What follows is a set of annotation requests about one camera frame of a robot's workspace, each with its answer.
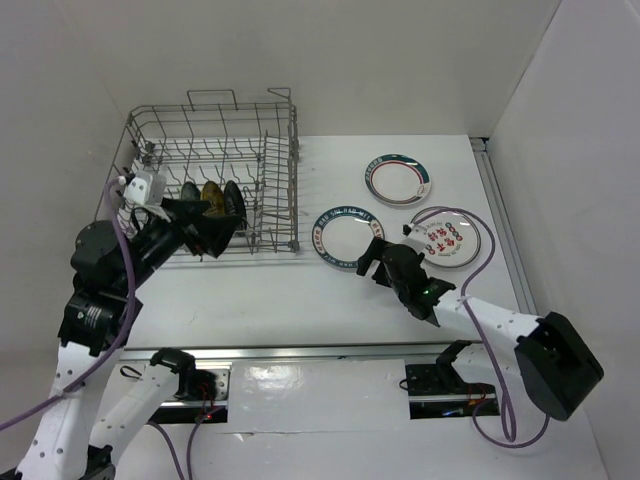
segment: rack wire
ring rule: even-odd
[[[122,174],[127,164],[134,173],[160,173],[167,178],[165,196],[174,199],[187,181],[202,188],[213,180],[224,188],[233,180],[245,201],[247,228],[237,232],[225,255],[297,252],[297,112],[289,88],[267,93],[267,101],[240,103],[231,89],[190,90],[187,104],[135,108],[109,178]],[[225,101],[215,102],[220,96]],[[121,226],[135,235],[146,213],[123,198],[118,201]],[[187,255],[179,251],[174,259]]]

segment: white tabletop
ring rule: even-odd
[[[400,241],[402,225],[433,205],[465,208],[494,222],[466,136],[302,137],[298,168],[301,252],[261,258],[224,254],[204,265],[162,267],[138,292],[144,308],[128,346],[133,348],[335,345],[447,341],[452,332],[419,322],[390,289],[325,264],[311,243],[311,229],[331,207],[355,205],[373,213],[386,238]],[[433,186],[409,208],[379,202],[364,171],[374,158],[397,153],[418,160]],[[478,258],[458,269],[429,271],[460,285],[488,253],[484,232]],[[498,245],[471,295],[517,309]]]

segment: plate in dish rack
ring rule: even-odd
[[[425,215],[438,210],[425,208],[411,223],[426,237],[425,261],[438,267],[456,268],[467,265],[480,252],[480,232],[475,223],[461,213],[441,212],[421,221]]]
[[[360,207],[341,206],[324,212],[313,225],[313,248],[330,265],[357,268],[373,237],[384,238],[380,221]]]
[[[365,170],[364,182],[376,198],[396,206],[413,205],[431,189],[427,170],[404,155],[383,155],[373,160]]]

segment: dish drainer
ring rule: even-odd
[[[267,93],[266,101],[240,103],[231,89],[190,90],[187,104],[135,108],[109,178],[127,164],[133,173],[151,170],[167,178],[165,196],[174,199],[187,181],[202,188],[213,180],[224,189],[233,180],[246,204],[247,228],[236,234],[225,255],[297,252],[297,112],[289,88]],[[121,226],[133,236],[146,213],[125,199],[119,203]],[[172,260],[186,257],[188,252],[179,251]]]

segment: plate rim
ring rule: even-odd
[[[411,167],[410,165],[408,165],[407,160],[410,160],[411,162],[415,162],[416,164],[418,164],[419,168]],[[372,180],[373,180],[375,171],[383,164],[392,162],[392,161],[396,161],[396,162],[401,161],[402,164],[406,166],[406,168],[411,168],[418,173],[418,176],[421,179],[420,185],[425,187],[424,192],[422,194],[414,195],[413,197],[408,198],[406,200],[392,200],[390,198],[383,196],[374,188]],[[429,192],[431,191],[431,175],[429,175],[429,172],[424,167],[424,165],[422,165],[419,161],[417,161],[413,157],[409,157],[407,155],[402,155],[399,153],[387,153],[385,155],[380,155],[379,157],[376,157],[373,160],[371,160],[367,164],[367,167],[365,168],[364,183],[367,186],[367,189],[369,190],[369,192],[378,200],[380,200],[383,203],[386,203],[387,205],[400,206],[400,207],[411,206],[418,202],[421,202],[427,197],[427,195],[429,195]]]
[[[382,238],[384,240],[385,238],[385,233],[384,233],[384,227],[382,226],[382,222],[378,219],[378,217],[376,217],[374,214],[372,214],[371,212],[369,212],[368,210],[362,208],[362,207],[356,207],[353,205],[340,205],[337,207],[332,207],[326,211],[324,211],[323,213],[321,213],[318,218],[316,219],[316,221],[313,223],[313,227],[311,227],[311,243],[313,244],[313,249],[316,251],[316,253],[318,254],[318,256],[325,262],[328,263],[329,265],[339,268],[341,270],[354,270],[357,268],[357,261],[353,260],[353,261],[345,261],[345,260],[341,260],[337,257],[334,257],[333,255],[331,255],[326,249],[325,252],[326,253],[321,253],[318,250],[318,247],[316,245],[316,241],[315,241],[315,231],[316,228],[319,227],[320,228],[320,239],[322,239],[322,232],[324,232],[324,229],[326,228],[326,226],[331,223],[331,221],[335,220],[336,218],[339,217],[353,217],[353,218],[358,218],[359,215],[354,215],[351,212],[347,212],[347,213],[343,213],[340,215],[334,215],[333,217],[327,219],[322,225],[320,225],[321,220],[330,214],[330,212],[333,212],[335,210],[338,209],[353,209],[353,210],[359,210],[363,213],[365,213],[366,215],[369,215],[371,217],[372,220],[375,220],[377,222],[377,224],[380,227],[380,233],[382,236],[378,237],[378,238]],[[373,237],[376,237],[375,231],[373,228],[371,228],[371,223],[369,222],[369,228],[371,229],[371,232],[373,233]]]
[[[427,212],[428,210],[443,210],[442,208],[439,207],[426,207],[423,208],[422,210],[420,210],[418,213],[416,213],[412,218],[411,218],[411,223],[420,227],[420,224],[416,224],[415,220],[417,220],[421,215],[423,215],[425,212]],[[451,210],[444,210],[440,213],[454,213]],[[464,213],[460,213],[460,215],[462,217],[464,217],[469,224],[473,227],[474,231],[476,232],[476,238],[478,239],[478,245],[476,246],[476,251],[473,253],[473,255],[471,256],[471,258],[469,258],[469,260],[467,260],[464,263],[461,263],[459,265],[439,265],[437,263],[434,263],[432,261],[430,261],[426,255],[424,258],[424,261],[427,262],[429,265],[432,265],[434,267],[438,267],[438,268],[460,268],[460,267],[465,267],[467,265],[469,265],[471,262],[473,262],[479,255],[480,253],[480,247],[482,246],[482,235],[480,235],[480,230],[478,229],[478,226],[475,224],[475,222],[473,221],[473,219],[469,218],[467,215],[465,215]]]

